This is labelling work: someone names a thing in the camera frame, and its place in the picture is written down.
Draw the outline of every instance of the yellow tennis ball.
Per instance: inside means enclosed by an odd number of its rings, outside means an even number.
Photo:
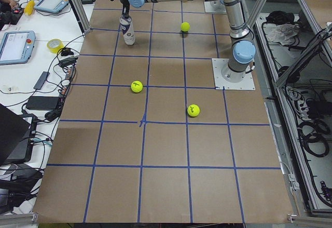
[[[190,30],[190,24],[188,22],[183,22],[181,24],[181,31],[188,32]]]
[[[143,89],[143,84],[140,81],[133,81],[130,85],[130,88],[133,92],[139,93]]]
[[[188,115],[190,115],[191,117],[196,117],[199,115],[199,113],[201,112],[201,110],[199,109],[199,107],[196,104],[192,104],[188,107],[187,109],[187,113]]]

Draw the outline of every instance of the laptop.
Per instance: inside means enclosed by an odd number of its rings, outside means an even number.
[[[26,120],[0,104],[0,165],[21,141],[26,140],[29,127]]]
[[[24,134],[24,137],[30,138],[20,141],[19,144],[17,144],[16,148],[14,148],[12,153],[3,162],[3,165],[20,164],[28,162],[31,159],[33,149],[32,138],[34,138],[36,135],[37,123],[35,122],[35,120],[37,119],[37,117],[34,114],[23,114],[20,115],[20,117],[22,117],[30,124],[29,129]]]

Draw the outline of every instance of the metal mounting plate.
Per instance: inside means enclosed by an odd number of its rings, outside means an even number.
[[[216,89],[225,89],[225,90],[255,90],[255,84],[251,73],[246,74],[242,81],[239,83],[231,83],[224,79],[222,76],[222,68],[229,59],[224,58],[213,58],[213,75],[214,75],[214,84]]]
[[[218,9],[213,7],[211,2],[204,2],[204,8],[205,13],[207,14],[227,14],[224,6],[221,9]]]

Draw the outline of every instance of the power strip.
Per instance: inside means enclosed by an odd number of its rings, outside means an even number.
[[[303,100],[298,100],[297,101],[297,108],[298,111],[301,113],[302,119],[303,120],[311,120],[308,115],[309,107],[307,103]]]
[[[69,68],[67,69],[67,72],[66,72],[66,75],[64,77],[64,81],[67,81],[68,83],[64,86],[62,86],[62,89],[60,91],[60,94],[59,94],[59,97],[66,97],[68,92],[68,87],[71,83],[71,80],[72,80],[72,75],[73,75],[73,72],[74,72],[74,67],[71,65],[69,66]]]

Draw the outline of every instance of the roll of tape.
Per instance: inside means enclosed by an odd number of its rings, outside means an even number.
[[[47,48],[52,52],[57,54],[60,49],[64,47],[60,39],[51,39],[47,42]]]

